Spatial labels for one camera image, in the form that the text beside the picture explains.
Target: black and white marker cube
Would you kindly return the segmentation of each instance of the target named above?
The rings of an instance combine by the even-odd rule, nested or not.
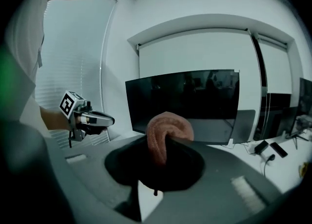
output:
[[[85,99],[73,91],[65,91],[65,95],[62,98],[60,103],[60,110],[66,116],[67,119],[70,119],[72,112],[80,104],[83,104]]]

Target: cloth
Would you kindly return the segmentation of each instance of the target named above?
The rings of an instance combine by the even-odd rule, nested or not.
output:
[[[48,0],[24,0],[12,16],[4,35],[4,42],[11,55],[32,83],[36,83],[38,65],[41,62],[43,42],[43,18]],[[43,136],[50,137],[34,99],[34,91],[20,117],[20,122],[37,129]]]
[[[187,145],[166,137],[166,166],[159,167],[152,161],[147,136],[110,152],[104,165],[112,178],[122,185],[137,188],[137,182],[141,181],[147,187],[162,192],[185,190],[202,176],[205,162],[189,147],[193,141],[184,142]]]
[[[157,166],[166,165],[166,136],[194,140],[191,124],[185,118],[171,112],[164,112],[152,118],[147,125],[146,135],[151,158]]]
[[[9,51],[34,83],[47,4],[48,0],[24,0],[11,18],[4,35]]]

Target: smartphone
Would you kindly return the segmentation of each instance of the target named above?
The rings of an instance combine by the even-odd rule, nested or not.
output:
[[[270,144],[270,146],[280,155],[281,158],[284,158],[285,156],[288,155],[286,151],[282,149],[282,147],[277,143],[272,143]]]

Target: window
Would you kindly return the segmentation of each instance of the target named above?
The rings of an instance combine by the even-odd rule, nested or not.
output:
[[[104,41],[115,0],[52,0],[44,15],[43,66],[36,78],[36,101],[58,110],[65,90],[91,101],[104,111],[101,89]],[[69,147],[68,131],[51,131],[60,148]],[[87,136],[74,146],[108,142],[108,132]]]

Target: white t-shirt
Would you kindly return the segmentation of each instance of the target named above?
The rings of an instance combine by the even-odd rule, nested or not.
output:
[[[29,79],[36,83],[36,73],[41,62],[43,42],[43,18],[48,0],[24,0],[11,18],[4,41]],[[33,96],[28,99],[20,122],[37,129],[44,137],[50,137],[40,114],[40,107]]]

